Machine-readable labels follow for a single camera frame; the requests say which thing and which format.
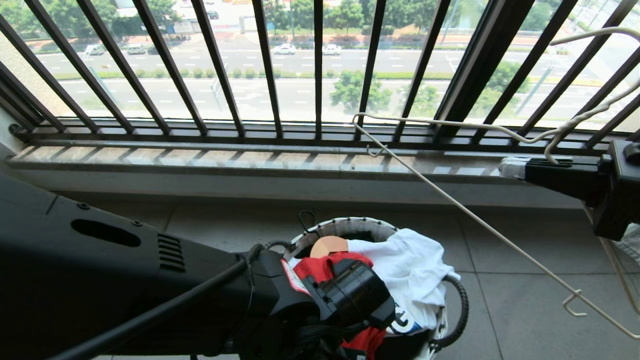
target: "wire hanger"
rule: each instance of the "wire hanger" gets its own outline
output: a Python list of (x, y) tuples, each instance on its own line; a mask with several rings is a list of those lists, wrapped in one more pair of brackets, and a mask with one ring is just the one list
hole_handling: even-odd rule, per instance
[[(604, 28), (604, 29), (599, 29), (599, 30), (595, 30), (595, 31), (590, 31), (590, 32), (587, 32), (587, 33), (574, 35), (574, 36), (567, 37), (567, 38), (562, 38), (560, 40), (556, 40), (554, 42), (551, 42), (550, 45), (564, 44), (564, 43), (567, 43), (567, 42), (571, 42), (571, 41), (575, 41), (575, 40), (579, 40), (579, 39), (583, 39), (583, 38), (587, 38), (587, 37), (593, 37), (593, 36), (610, 34), (610, 33), (626, 34), (626, 35), (634, 37), (634, 39), (636, 39), (636, 40), (638, 40), (640, 42), (640, 33), (638, 31), (633, 30), (633, 29), (629, 29), (629, 28), (611, 27), (611, 28)], [(432, 181), (430, 181), (429, 179), (424, 177), (424, 175), (422, 175), (418, 170), (413, 168), (407, 162), (402, 160), (402, 158), (400, 158), (398, 155), (396, 155), (392, 150), (390, 150), (387, 145), (383, 145), (372, 134), (367, 132), (362, 126), (358, 125), (358, 123), (356, 121), (356, 119), (358, 117), (365, 116), (365, 117), (370, 117), (370, 118), (373, 118), (373, 119), (382, 119), (382, 120), (415, 121), (415, 122), (425, 122), (425, 123), (428, 123), (428, 124), (440, 124), (440, 125), (446, 125), (446, 126), (474, 127), (474, 128), (478, 128), (478, 129), (492, 129), (492, 130), (502, 131), (503, 133), (506, 133), (507, 135), (509, 135), (509, 136), (513, 137), (514, 139), (516, 139), (516, 140), (518, 140), (520, 142), (523, 142), (523, 143), (535, 143), (535, 142), (538, 142), (538, 141), (542, 140), (543, 138), (545, 138), (545, 137), (547, 137), (549, 135), (554, 135), (553, 140), (545, 148), (545, 157), (550, 162), (557, 163), (557, 161), (551, 155), (551, 151), (555, 148), (557, 143), (560, 142), (562, 137), (567, 132), (572, 130), (580, 122), (589, 119), (593, 115), (596, 115), (597, 113), (600, 113), (600, 112), (608, 110), (609, 106), (611, 104), (613, 104), (616, 101), (619, 101), (620, 99), (624, 98), (628, 94), (631, 94), (634, 90), (638, 89), (638, 87), (640, 87), (640, 79), (638, 79), (638, 81), (636, 81), (636, 83), (634, 85), (632, 85), (629, 89), (625, 90), (624, 92), (622, 92), (619, 95), (611, 97), (607, 101), (603, 101), (600, 105), (596, 106), (592, 110), (585, 111), (584, 113), (581, 113), (580, 115), (575, 116), (574, 118), (572, 118), (568, 122), (562, 124), (558, 128), (553, 129), (553, 130), (545, 131), (544, 133), (536, 136), (535, 138), (531, 138), (531, 139), (528, 139), (528, 138), (525, 138), (523, 136), (520, 136), (520, 135), (516, 134), (515, 132), (507, 129), (506, 127), (502, 127), (500, 125), (470, 124), (470, 123), (466, 123), (466, 122), (455, 122), (455, 121), (445, 121), (445, 120), (409, 119), (409, 118), (399, 118), (399, 117), (377, 117), (377, 116), (369, 115), (367, 113), (357, 113), (357, 114), (355, 114), (353, 116), (353, 119), (351, 120), (351, 124), (356, 129), (358, 129), (362, 134), (364, 134), (366, 137), (371, 139), (371, 141), (373, 141), (380, 148), (378, 152), (373, 153), (371, 151), (371, 149), (369, 148), (369, 146), (367, 145), (367, 154), (369, 154), (369, 155), (371, 155), (373, 157), (376, 157), (376, 156), (380, 155), (381, 153), (386, 152), (388, 155), (392, 156), (400, 164), (404, 165), (404, 167), (406, 167), (409, 171), (413, 172), (418, 178), (420, 178), (420, 180), (422, 180), (425, 183), (427, 183), (428, 185), (430, 185), (430, 187), (432, 187), (436, 192), (438, 192), (440, 195), (445, 197), (449, 202), (454, 204), (457, 208), (461, 209), (462, 212), (466, 213), (469, 217), (474, 219), (478, 224), (483, 226), (485, 229), (489, 230), (489, 232), (491, 232), (492, 234), (496, 235), (496, 237), (498, 237), (498, 239), (502, 240), (504, 243), (509, 245), (512, 249), (516, 250), (518, 253), (523, 255), (525, 258), (527, 258), (529, 261), (531, 261), (534, 265), (536, 265), (538, 268), (540, 268), (540, 270), (545, 272), (553, 280), (558, 282), (562, 287), (567, 289), (571, 293), (571, 295), (565, 301), (562, 302), (562, 307), (565, 310), (567, 310), (567, 312), (569, 312), (571, 315), (576, 316), (576, 317), (587, 316), (586, 313), (576, 313), (575, 311), (573, 311), (569, 307), (569, 303), (571, 301), (575, 300), (576, 298), (578, 298), (578, 299), (582, 300), (585, 304), (587, 304), (587, 306), (589, 306), (591, 309), (593, 309), (600, 316), (604, 317), (607, 321), (612, 323), (613, 326), (617, 327), (620, 331), (624, 332), (627, 336), (629, 336), (630, 338), (632, 338), (634, 340), (640, 340), (640, 335), (634, 334), (633, 332), (629, 331), (627, 328), (625, 328), (620, 323), (618, 323), (614, 318), (612, 318), (607, 313), (605, 313), (602, 309), (600, 309), (598, 306), (596, 306), (596, 304), (592, 303), (589, 299), (587, 299), (582, 294), (582, 290), (574, 289), (566, 281), (562, 280), (558, 275), (554, 274), (551, 270), (549, 270), (547, 267), (542, 265), (538, 260), (534, 259), (531, 255), (526, 253), (526, 251), (522, 250), (518, 245), (514, 244), (511, 240), (509, 240), (506, 236), (504, 236), (498, 230), (494, 229), (491, 225), (487, 224), (482, 218), (477, 216), (473, 211), (471, 211), (468, 208), (466, 208), (462, 203), (460, 203), (455, 198), (453, 198), (451, 195), (449, 195), (447, 192), (442, 190), (438, 185), (434, 184)]]

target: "multi-lane highway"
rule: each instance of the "multi-lane highway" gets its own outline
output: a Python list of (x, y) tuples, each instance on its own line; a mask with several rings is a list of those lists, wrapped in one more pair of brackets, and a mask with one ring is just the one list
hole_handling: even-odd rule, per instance
[[(198, 110), (205, 118), (229, 118), (228, 108), (224, 97), (219, 94), (218, 100), (211, 90), (211, 85), (215, 82), (211, 79), (186, 79), (187, 87), (194, 99)], [(165, 117), (185, 118), (189, 117), (188, 112), (178, 95), (170, 79), (143, 79), (143, 86), (149, 92), (153, 102)], [(326, 120), (350, 120), (350, 115), (344, 113), (341, 105), (332, 106), (330, 93), (333, 91), (335, 80), (323, 81), (323, 114)], [(404, 88), (409, 83), (406, 81), (382, 81), (385, 89), (392, 91), (390, 106), (387, 111), (378, 113), (400, 114), (399, 107), (404, 98), (398, 90)], [(83, 81), (63, 81), (63, 86), (69, 93), (85, 108), (99, 109), (99, 102), (88, 89)], [(140, 100), (133, 94), (129, 84), (124, 79), (108, 79), (104, 81), (118, 105), (129, 117), (148, 117)], [(428, 81), (428, 84), (435, 86), (438, 90), (439, 98), (446, 91), (447, 81)], [(273, 119), (271, 112), (271, 102), (269, 101), (269, 91), (264, 79), (231, 79), (237, 106), (244, 119)], [(553, 85), (542, 85), (533, 95), (527, 106), (523, 108), (518, 117), (523, 122), (548, 93), (553, 89)], [(282, 119), (285, 121), (314, 120), (314, 81), (312, 79), (277, 79), (276, 90)], [(558, 102), (547, 113), (545, 119), (569, 119), (580, 110), (582, 105), (588, 101), (598, 90), (589, 86), (572, 86), (558, 100)], [(518, 94), (517, 97), (523, 101), (526, 94)], [(596, 117), (593, 124), (585, 124), (586, 127), (602, 126), (602, 122), (610, 119), (615, 113), (622, 109), (623, 105), (615, 104), (611, 110)], [(98, 116), (104, 112), (92, 110), (91, 115)], [(629, 119), (627, 124), (629, 130), (637, 129), (637, 120)]]
[[(179, 68), (185, 69), (212, 69), (213, 65), (206, 47), (176, 47), (172, 50), (173, 58)], [(263, 69), (262, 55), (259, 50), (253, 49), (222, 49), (222, 60), (227, 64), (227, 71), (238, 68), (253, 68), (256, 71)], [(413, 72), (418, 62), (420, 51), (418, 50), (380, 50), (376, 57), (376, 72)], [(463, 51), (433, 51), (427, 72), (453, 73), (458, 68), (462, 59)], [(73, 72), (73, 66), (62, 54), (38, 55), (45, 66), (54, 74), (64, 74)], [(126, 54), (125, 57), (133, 69), (144, 69), (153, 71), (154, 69), (164, 69), (160, 55), (149, 54)], [(504, 56), (506, 61), (522, 63), (527, 57), (527, 53), (509, 52)], [(314, 54), (311, 50), (298, 50), (293, 55), (272, 54), (273, 67), (282, 71), (292, 72), (313, 72)], [(90, 56), (87, 61), (89, 65), (97, 71), (117, 71), (109, 53), (103, 55)], [(336, 73), (343, 70), (364, 70), (367, 62), (366, 50), (344, 50), (338, 56), (323, 56), (323, 71), (332, 69)], [(549, 76), (562, 77), (566, 70), (573, 63), (568, 56), (554, 56), (545, 54), (533, 68), (532, 76), (542, 76), (549, 67), (552, 72)], [(598, 79), (598, 75), (587, 68), (581, 75), (583, 79)]]

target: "tiled floor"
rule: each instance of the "tiled floor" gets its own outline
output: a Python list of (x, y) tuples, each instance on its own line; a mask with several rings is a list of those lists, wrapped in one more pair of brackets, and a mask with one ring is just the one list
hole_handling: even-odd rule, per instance
[[(255, 242), (288, 240), (301, 232), (298, 208), (106, 202), (95, 205), (229, 251), (248, 250)], [(640, 318), (628, 304), (600, 242), (591, 235), (586, 217), (565, 211), (486, 210), (479, 214), (569, 284), (581, 288), (631, 331), (640, 332)], [(316, 211), (318, 221), (344, 215), (367, 215), (409, 227), (445, 247), (445, 262), (462, 275), (468, 291), (470, 317), (460, 340), (442, 350), (438, 359), (640, 359), (640, 341), (615, 329), (580, 300), (572, 307), (589, 316), (569, 315), (561, 307), (568, 296), (566, 290), (458, 211)], [(640, 266), (633, 270), (640, 272)], [(457, 320), (458, 301), (457, 294), (450, 291), (450, 323)], [(405, 358), (406, 354), (398, 354), (394, 360)], [(150, 360), (124, 356), (114, 359)]]

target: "red clothing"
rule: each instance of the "red clothing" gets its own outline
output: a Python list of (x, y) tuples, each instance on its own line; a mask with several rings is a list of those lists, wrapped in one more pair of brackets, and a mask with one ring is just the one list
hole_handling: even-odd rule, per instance
[[(332, 265), (342, 259), (355, 259), (373, 266), (369, 258), (355, 252), (334, 252), (323, 258), (304, 258), (293, 269), (300, 279), (313, 276), (316, 282), (327, 281), (333, 277)], [(369, 327), (358, 334), (353, 340), (342, 342), (342, 347), (360, 350), (365, 353), (368, 360), (374, 360), (376, 349), (385, 339), (384, 329)]]

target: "white laundry basket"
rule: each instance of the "white laundry basket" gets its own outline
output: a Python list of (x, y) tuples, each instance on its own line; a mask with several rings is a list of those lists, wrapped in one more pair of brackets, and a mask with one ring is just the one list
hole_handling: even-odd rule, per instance
[[(290, 260), (293, 257), (304, 257), (308, 254), (304, 252), (310, 251), (311, 246), (322, 236), (336, 235), (347, 239), (359, 239), (369, 241), (386, 241), (389, 236), (393, 235), (398, 228), (375, 218), (369, 217), (341, 217), (321, 222), (310, 229), (307, 229), (304, 233), (296, 236), (291, 240), (293, 245), (289, 250), (285, 251), (285, 260)], [(428, 330), (422, 334), (407, 335), (396, 338), (386, 338), (383, 344), (386, 345), (389, 341), (395, 341), (399, 338), (413, 338), (418, 337), (424, 339), (423, 345), (414, 359), (429, 360), (435, 357), (435, 354), (442, 348), (453, 344), (464, 331), (467, 326), (468, 318), (468, 298), (464, 287), (451, 276), (446, 276), (443, 281), (447, 281), (456, 288), (460, 294), (462, 302), (462, 311), (458, 324), (449, 335), (447, 335), (447, 310), (444, 306), (440, 307), (439, 312), (436, 314), (437, 325), (435, 330)]]

